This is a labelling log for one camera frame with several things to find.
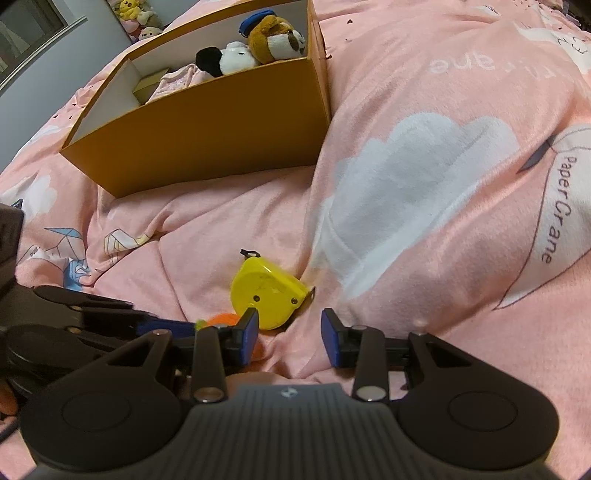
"white cloud print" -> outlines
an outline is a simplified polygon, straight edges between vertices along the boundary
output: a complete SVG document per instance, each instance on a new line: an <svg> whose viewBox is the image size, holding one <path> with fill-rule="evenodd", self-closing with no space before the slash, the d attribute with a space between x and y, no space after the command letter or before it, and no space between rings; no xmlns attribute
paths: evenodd
<svg viewBox="0 0 591 480"><path fill-rule="evenodd" d="M33 143L35 143L36 141L38 141L48 135L56 134L56 133L60 132L62 129L63 129L63 127L58 127L57 125L46 125L46 126L42 127L35 135L33 135L31 137L31 139L29 141L27 141L27 143L25 143L19 149L17 154L14 155L14 158L17 158L21 154L21 152L23 152L23 150L25 150L27 147L33 145Z"/></svg>
<svg viewBox="0 0 591 480"><path fill-rule="evenodd" d="M474 7L486 14L489 14L492 17L500 17L501 14L496 11L494 8L492 8L490 5L479 5L478 7Z"/></svg>
<svg viewBox="0 0 591 480"><path fill-rule="evenodd" d="M49 212L56 202L57 192L49 186L50 183L49 175L26 177L1 194L0 203L13 205L22 200L25 222L29 222L36 215Z"/></svg>
<svg viewBox="0 0 591 480"><path fill-rule="evenodd" d="M436 113L405 118L385 142L371 139L357 157L339 162L335 192L320 207L312 265L328 263L346 298L361 295L518 148L498 118L463 126Z"/></svg>
<svg viewBox="0 0 591 480"><path fill-rule="evenodd" d="M561 47L579 68L587 74L591 70L591 42L582 36L579 38L572 33L562 33L548 28L521 28L515 25L517 31L531 41L549 42Z"/></svg>

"window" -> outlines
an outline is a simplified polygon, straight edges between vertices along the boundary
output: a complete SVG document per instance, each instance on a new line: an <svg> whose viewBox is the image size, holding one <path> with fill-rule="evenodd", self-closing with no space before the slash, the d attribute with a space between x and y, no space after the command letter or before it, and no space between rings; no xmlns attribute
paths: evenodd
<svg viewBox="0 0 591 480"><path fill-rule="evenodd" d="M51 0L16 0L0 14L0 82L65 26Z"/></svg>

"bed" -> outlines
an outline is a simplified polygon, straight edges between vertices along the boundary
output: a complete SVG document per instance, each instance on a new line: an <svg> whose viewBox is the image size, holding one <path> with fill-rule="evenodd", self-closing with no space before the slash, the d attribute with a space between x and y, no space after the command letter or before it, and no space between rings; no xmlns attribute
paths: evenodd
<svg viewBox="0 0 591 480"><path fill-rule="evenodd" d="M231 3L202 0L169 28ZM535 0L314 5L333 112L316 167L114 199L58 153L113 61L0 176L0 202L25 212L18 281L195 321L232 311L240 249L257 250L316 296L286 331L261 335L232 386L349 389L351 372L330 369L323 349L325 307L388 336L431 332L547 395L560 415L548 464L580 477L591 465L591 34ZM135 129L148 146L150 126ZM403 384L391 374L392 398ZM0 446L7 478L32 465L18 435Z"/></svg>

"yellow plush toy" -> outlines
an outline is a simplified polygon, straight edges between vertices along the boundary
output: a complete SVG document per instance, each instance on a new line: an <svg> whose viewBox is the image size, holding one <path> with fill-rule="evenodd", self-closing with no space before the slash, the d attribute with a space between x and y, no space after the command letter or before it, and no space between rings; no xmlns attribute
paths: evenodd
<svg viewBox="0 0 591 480"><path fill-rule="evenodd" d="M123 20L135 20L141 12L137 0L123 0L119 4L119 16Z"/></svg>
<svg viewBox="0 0 591 480"><path fill-rule="evenodd" d="M248 39L252 55L262 64L296 59L304 55L304 37L273 10L263 10L240 24L240 34Z"/></svg>

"gray wall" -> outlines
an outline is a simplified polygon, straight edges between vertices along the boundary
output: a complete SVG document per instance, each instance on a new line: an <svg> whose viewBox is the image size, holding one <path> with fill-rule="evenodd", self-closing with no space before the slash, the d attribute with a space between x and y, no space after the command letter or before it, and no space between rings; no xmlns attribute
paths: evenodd
<svg viewBox="0 0 591 480"><path fill-rule="evenodd" d="M86 21L57 40L0 90L0 171L76 90L131 45L105 1L54 3L68 23L81 17Z"/></svg>
<svg viewBox="0 0 591 480"><path fill-rule="evenodd" d="M197 3L197 0L148 0L154 11L168 25Z"/></svg>

